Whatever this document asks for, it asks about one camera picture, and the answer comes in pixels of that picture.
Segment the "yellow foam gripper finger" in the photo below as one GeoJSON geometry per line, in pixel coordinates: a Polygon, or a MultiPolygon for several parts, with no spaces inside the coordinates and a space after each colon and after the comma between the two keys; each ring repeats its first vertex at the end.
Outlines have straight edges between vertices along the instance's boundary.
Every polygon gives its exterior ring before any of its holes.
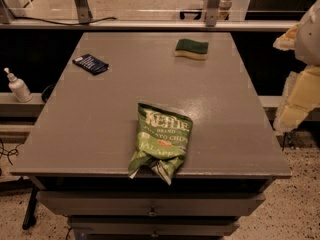
{"type": "Polygon", "coordinates": [[[320,67],[307,65],[287,77],[273,127],[285,133],[296,129],[320,104],[320,67]]]}
{"type": "Polygon", "coordinates": [[[284,34],[282,34],[274,41],[273,47],[282,51],[294,50],[298,27],[298,23],[294,24],[284,34]]]}

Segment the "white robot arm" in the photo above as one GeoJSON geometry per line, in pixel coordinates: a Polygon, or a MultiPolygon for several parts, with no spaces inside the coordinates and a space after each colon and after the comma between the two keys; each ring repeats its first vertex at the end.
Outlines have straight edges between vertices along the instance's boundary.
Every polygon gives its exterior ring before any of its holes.
{"type": "Polygon", "coordinates": [[[320,104],[320,0],[273,47],[293,50],[295,58],[306,64],[300,73],[289,73],[273,123],[276,131],[291,132],[320,104]]]}

